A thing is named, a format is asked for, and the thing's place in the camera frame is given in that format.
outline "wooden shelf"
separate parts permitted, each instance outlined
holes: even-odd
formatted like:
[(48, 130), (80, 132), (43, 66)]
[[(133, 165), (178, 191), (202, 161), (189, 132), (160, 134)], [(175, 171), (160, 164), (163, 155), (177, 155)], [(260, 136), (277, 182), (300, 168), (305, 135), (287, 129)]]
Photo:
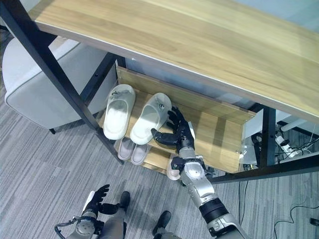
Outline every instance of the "wooden shelf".
[(319, 34), (233, 0), (42, 0), (40, 30), (319, 122)]
[[(130, 84), (138, 89), (143, 88), (145, 91), (160, 89), (160, 92), (167, 94), (171, 98), (172, 104), (179, 107), (185, 118), (192, 122), (196, 136), (195, 151), (197, 154), (202, 154), (204, 156), (205, 164), (231, 173), (238, 170), (239, 154), (236, 152), (241, 151), (242, 125), (244, 119), (249, 119), (253, 115), (252, 112), (227, 104), (224, 105), (210, 98), (205, 98), (206, 105), (216, 105), (215, 107), (219, 109), (217, 113), (220, 117), (218, 117), (208, 113), (212, 112), (210, 108), (205, 110), (207, 113), (194, 109), (199, 107), (197, 107), (195, 102), (201, 97), (194, 92), (159, 82), (156, 79), (136, 74), (123, 68), (118, 68), (118, 76), (120, 84)], [(126, 137), (130, 137), (131, 129), (141, 115), (143, 106), (152, 97), (152, 94), (148, 94), (138, 89), (135, 89), (136, 101), (131, 113)], [(231, 111), (232, 113), (223, 114), (223, 108), (225, 108), (226, 112), (229, 113), (229, 111)], [(103, 126), (104, 118), (105, 113), (100, 119), (101, 127)], [(160, 131), (171, 132), (171, 129), (164, 125)], [(161, 170), (166, 170), (169, 155), (175, 153), (175, 150), (167, 148), (164, 145), (159, 145), (153, 139), (148, 144), (152, 146), (152, 150), (145, 161), (146, 167), (150, 168), (152, 166)]]

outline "wire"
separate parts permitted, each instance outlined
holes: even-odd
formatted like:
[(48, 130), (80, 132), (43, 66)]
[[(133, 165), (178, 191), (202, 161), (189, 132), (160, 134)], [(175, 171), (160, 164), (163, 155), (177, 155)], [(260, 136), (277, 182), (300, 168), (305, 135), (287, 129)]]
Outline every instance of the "wire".
[(240, 225), (243, 223), (244, 220), (244, 215), (245, 215), (245, 205), (246, 205), (246, 192), (247, 192), (247, 186), (248, 186), (249, 181), (247, 181), (246, 187), (245, 187), (245, 193), (244, 193), (244, 209), (243, 209), (243, 216), (241, 218)]
[(56, 224), (56, 225), (54, 226), (54, 230), (55, 230), (55, 232), (57, 233), (57, 235), (58, 235), (61, 239), (66, 239), (66, 238), (62, 235), (61, 230), (59, 230), (59, 227), (60, 227), (60, 228), (61, 228), (61, 227), (66, 227), (66, 226), (71, 225), (71, 224), (73, 224), (73, 223), (75, 223), (75, 222), (77, 222), (77, 221), (80, 221), (80, 220), (89, 220), (89, 221), (93, 221), (93, 222), (96, 221), (95, 218), (83, 216), (83, 217), (80, 217), (80, 218), (78, 218), (78, 219), (74, 218), (74, 219), (72, 219), (72, 220), (69, 220), (67, 223), (58, 223), (58, 224)]
[(245, 193), (244, 193), (244, 208), (243, 208), (243, 216), (242, 217), (240, 217), (240, 215), (241, 215), (241, 213), (240, 213), (240, 183), (241, 182), (239, 182), (239, 186), (238, 186), (238, 221), (239, 221), (239, 224), (241, 225), (242, 223), (243, 223), (243, 220), (244, 220), (244, 215), (245, 215), (245, 206), (246, 206), (246, 203), (245, 203), (245, 201), (246, 201), (246, 193), (247, 193), (247, 186), (248, 186), (248, 182), (249, 181), (247, 181), (247, 183), (246, 183), (246, 187), (245, 187)]
[(240, 224), (240, 183), (239, 181), (239, 186), (238, 186), (238, 222)]
[(314, 207), (314, 208), (312, 208), (312, 207), (306, 207), (306, 206), (294, 206), (293, 208), (291, 208), (291, 209), (290, 209), (290, 218), (291, 218), (291, 221), (292, 221), (292, 222), (280, 220), (280, 221), (276, 221), (276, 223), (275, 223), (274, 232), (275, 232), (275, 237), (276, 237), (276, 239), (278, 239), (278, 238), (277, 238), (277, 232), (276, 232), (276, 225), (277, 225), (278, 223), (290, 223), (290, 224), (294, 224), (294, 223), (295, 223), (295, 221), (294, 221), (294, 219), (293, 219), (293, 216), (292, 216), (292, 211), (293, 211), (293, 209), (295, 209), (295, 208), (317, 209), (317, 208), (319, 208), (319, 206)]
[(313, 132), (311, 133), (311, 137), (310, 137), (309, 143), (311, 142), (311, 140), (312, 140), (312, 138), (313, 138), (314, 131), (315, 131), (315, 127), (316, 127), (316, 124), (314, 124)]
[[(293, 152), (296, 152), (298, 150), (301, 150), (302, 153), (303, 153), (303, 150), (304, 149), (308, 149), (309, 147), (311, 147), (314, 143), (316, 143), (317, 141), (319, 141), (319, 138), (315, 139), (314, 141), (312, 142), (308, 142), (308, 143), (304, 143), (302, 146), (300, 146), (299, 148), (294, 148), (293, 151), (291, 151), (284, 159), (288, 158), (290, 154), (292, 154)], [(287, 154), (286, 152), (276, 152), (275, 154)]]

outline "white chair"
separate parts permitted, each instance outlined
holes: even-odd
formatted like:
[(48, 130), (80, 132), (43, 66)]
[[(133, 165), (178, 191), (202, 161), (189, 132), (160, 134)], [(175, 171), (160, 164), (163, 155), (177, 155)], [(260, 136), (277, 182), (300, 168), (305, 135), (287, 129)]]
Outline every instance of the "white chair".
[[(49, 48), (79, 94), (106, 55), (105, 51), (62, 37)], [(16, 38), (5, 49), (2, 75), (5, 103), (37, 125), (52, 129), (80, 119)], [(106, 107), (115, 84), (113, 66), (88, 106), (92, 114)]]

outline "power strip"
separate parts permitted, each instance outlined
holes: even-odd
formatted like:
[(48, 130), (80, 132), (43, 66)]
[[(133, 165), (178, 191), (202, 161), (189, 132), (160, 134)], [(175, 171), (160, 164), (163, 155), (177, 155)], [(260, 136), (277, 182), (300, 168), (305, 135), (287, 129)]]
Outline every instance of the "power strip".
[[(275, 141), (280, 146), (280, 144), (284, 141), (284, 138), (282, 138), (281, 136), (277, 136)], [(293, 158), (295, 155), (297, 155), (301, 152), (301, 150), (294, 151), (292, 148), (290, 148), (289, 144), (287, 144), (285, 146), (280, 146), (280, 148), (286, 153), (286, 155), (289, 158)]]

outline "gray carpet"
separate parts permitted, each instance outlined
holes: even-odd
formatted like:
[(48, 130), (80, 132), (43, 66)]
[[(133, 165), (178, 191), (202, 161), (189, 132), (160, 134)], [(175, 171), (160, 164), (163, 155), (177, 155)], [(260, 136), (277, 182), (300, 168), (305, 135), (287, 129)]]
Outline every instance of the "gray carpet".
[[(60, 127), (52, 135), (6, 106), (4, 95), (1, 81), (0, 238), (58, 238), (54, 224), (79, 215), (89, 192), (107, 183), (111, 185), (107, 203), (117, 203), (124, 190), (131, 193), (126, 238), (151, 239), (156, 220), (164, 210), (172, 212), (167, 229), (179, 237), (211, 238), (199, 210), (178, 182), (131, 163), (121, 166), (81, 121)], [(308, 136), (293, 131), (289, 134), (298, 145), (309, 141)], [(236, 218), (238, 185), (215, 186), (220, 199)], [(242, 202), (245, 185), (242, 182)], [(242, 226), (251, 238), (274, 238), (274, 223), (288, 220), (293, 205), (319, 205), (318, 191), (318, 172), (250, 181)], [(309, 224), (309, 218), (318, 215), (319, 209), (296, 209), (295, 224), (277, 225), (278, 238), (316, 238), (316, 228)], [(66, 228), (63, 233), (68, 235), (71, 230)]]

